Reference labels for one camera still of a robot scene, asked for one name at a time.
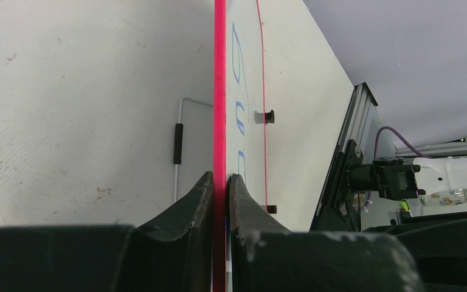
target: red edge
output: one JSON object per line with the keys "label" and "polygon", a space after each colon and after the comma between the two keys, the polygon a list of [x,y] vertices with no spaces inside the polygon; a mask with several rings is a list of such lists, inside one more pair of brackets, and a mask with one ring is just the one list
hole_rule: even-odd
{"label": "red edge", "polygon": [[226,0],[215,0],[214,10],[212,286],[214,292],[224,292],[226,290]]}
{"label": "red edge", "polygon": [[[262,110],[266,112],[266,77],[264,67],[264,34],[262,32],[262,18],[260,17],[260,7],[257,1],[258,25],[260,26],[260,41],[262,42]],[[268,211],[268,162],[266,155],[266,115],[263,116],[264,125],[264,184],[265,184],[265,198],[266,198],[266,211]]]}

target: black plastic part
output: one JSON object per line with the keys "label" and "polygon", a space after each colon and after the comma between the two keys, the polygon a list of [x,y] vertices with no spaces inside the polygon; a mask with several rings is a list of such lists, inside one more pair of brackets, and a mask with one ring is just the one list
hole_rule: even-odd
{"label": "black plastic part", "polygon": [[412,217],[409,212],[400,213],[401,224],[409,223],[425,223],[425,222],[440,222],[440,221],[454,221],[467,219],[467,212],[446,213],[428,216]]}
{"label": "black plastic part", "polygon": [[350,187],[354,191],[379,192],[381,198],[401,201],[418,198],[414,173],[420,170],[412,159],[375,160],[373,164],[354,165],[348,170]]}
{"label": "black plastic part", "polygon": [[[337,154],[323,188],[319,210],[313,218],[311,231],[360,230],[360,214],[352,206],[355,192],[348,180],[348,169],[353,165],[360,165],[364,157],[362,153],[357,156],[356,147],[356,143],[350,140],[345,151]],[[343,204],[346,215],[341,212]]]}
{"label": "black plastic part", "polygon": [[424,291],[412,257],[389,235],[292,233],[240,175],[228,202],[234,291]]}
{"label": "black plastic part", "polygon": [[269,113],[264,114],[264,118],[267,123],[275,123],[275,111],[271,110]]}
{"label": "black plastic part", "polygon": [[148,223],[0,228],[0,291],[210,291],[212,173]]}
{"label": "black plastic part", "polygon": [[277,205],[268,205],[267,211],[269,214],[276,214],[277,213]]}
{"label": "black plastic part", "polygon": [[182,145],[184,140],[184,124],[175,125],[175,147],[173,149],[173,164],[182,164]]}
{"label": "black plastic part", "polygon": [[459,286],[456,291],[466,291],[467,219],[430,225],[396,238],[415,258],[424,282]]}
{"label": "black plastic part", "polygon": [[254,121],[256,124],[261,124],[264,122],[266,122],[266,124],[275,123],[275,111],[271,110],[268,113],[259,113],[256,111],[255,116],[254,116]]}
{"label": "black plastic part", "polygon": [[376,99],[374,98],[373,93],[370,90],[370,87],[368,86],[368,83],[363,82],[358,86],[364,86],[365,89],[368,91],[368,96],[370,97],[370,100],[372,101],[373,106],[378,106],[378,103],[377,103]]}

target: pink edge banding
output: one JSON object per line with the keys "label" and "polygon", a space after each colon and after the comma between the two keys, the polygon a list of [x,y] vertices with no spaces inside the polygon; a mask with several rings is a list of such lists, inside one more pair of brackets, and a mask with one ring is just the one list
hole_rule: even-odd
{"label": "pink edge banding", "polygon": [[214,7],[212,287],[226,290],[226,0]]}

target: white surface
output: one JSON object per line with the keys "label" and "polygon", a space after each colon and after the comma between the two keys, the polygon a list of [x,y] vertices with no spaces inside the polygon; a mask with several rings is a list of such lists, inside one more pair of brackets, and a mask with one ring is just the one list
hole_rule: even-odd
{"label": "white surface", "polygon": [[387,125],[413,145],[467,137],[467,1],[304,2]]}
{"label": "white surface", "polygon": [[262,46],[254,0],[230,1],[226,21],[226,174],[243,176],[251,197],[265,204]]}
{"label": "white surface", "polygon": [[[179,99],[212,101],[212,8],[0,1],[0,225],[141,224],[171,205]],[[211,118],[184,113],[182,193],[211,169]]]}
{"label": "white surface", "polygon": [[415,158],[413,163],[421,167],[415,173],[418,189],[425,190],[427,195],[467,189],[467,157]]}
{"label": "white surface", "polygon": [[301,0],[262,0],[268,124],[268,203],[308,231],[353,91]]}

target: white board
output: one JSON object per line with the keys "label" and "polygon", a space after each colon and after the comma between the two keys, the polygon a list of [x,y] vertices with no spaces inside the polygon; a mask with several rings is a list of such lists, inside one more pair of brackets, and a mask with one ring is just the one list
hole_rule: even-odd
{"label": "white board", "polygon": [[301,0],[260,2],[264,31],[268,204],[308,231],[353,86]]}
{"label": "white board", "polygon": [[229,3],[226,30],[226,175],[242,175],[252,198],[265,204],[265,134],[256,117],[264,110],[257,2]]}

